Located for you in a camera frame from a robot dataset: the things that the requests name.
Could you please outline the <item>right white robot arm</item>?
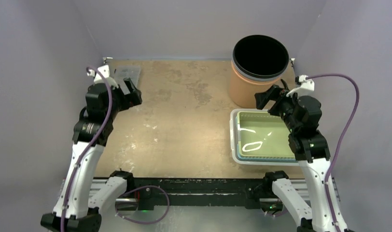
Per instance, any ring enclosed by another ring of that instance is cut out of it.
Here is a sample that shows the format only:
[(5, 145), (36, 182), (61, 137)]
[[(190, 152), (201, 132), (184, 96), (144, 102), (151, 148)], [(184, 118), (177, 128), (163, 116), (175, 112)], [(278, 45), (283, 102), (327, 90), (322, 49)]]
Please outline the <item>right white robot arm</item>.
[(284, 171), (265, 174), (262, 190), (269, 197), (277, 196), (293, 217), (298, 232), (349, 232), (338, 204), (329, 168), (332, 166), (326, 138), (318, 131), (322, 116), (321, 103), (312, 96), (288, 95), (288, 90), (273, 85), (254, 95), (256, 108), (279, 116), (286, 125), (288, 142), (301, 168), (307, 185), (309, 201), (293, 189)]

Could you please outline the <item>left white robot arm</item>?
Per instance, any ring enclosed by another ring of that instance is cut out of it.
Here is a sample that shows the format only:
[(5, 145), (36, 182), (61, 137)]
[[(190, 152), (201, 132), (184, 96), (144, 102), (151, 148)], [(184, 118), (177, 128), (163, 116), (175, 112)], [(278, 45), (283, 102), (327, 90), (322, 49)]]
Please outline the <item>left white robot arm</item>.
[(106, 88), (92, 84), (85, 95), (86, 106), (73, 129), (70, 168), (63, 190), (51, 213), (42, 215), (40, 225), (52, 232), (97, 232), (101, 213), (121, 195), (135, 193), (132, 173), (115, 171), (110, 183), (91, 200), (89, 193), (99, 158), (113, 130), (117, 114), (142, 103), (141, 91), (130, 78)]

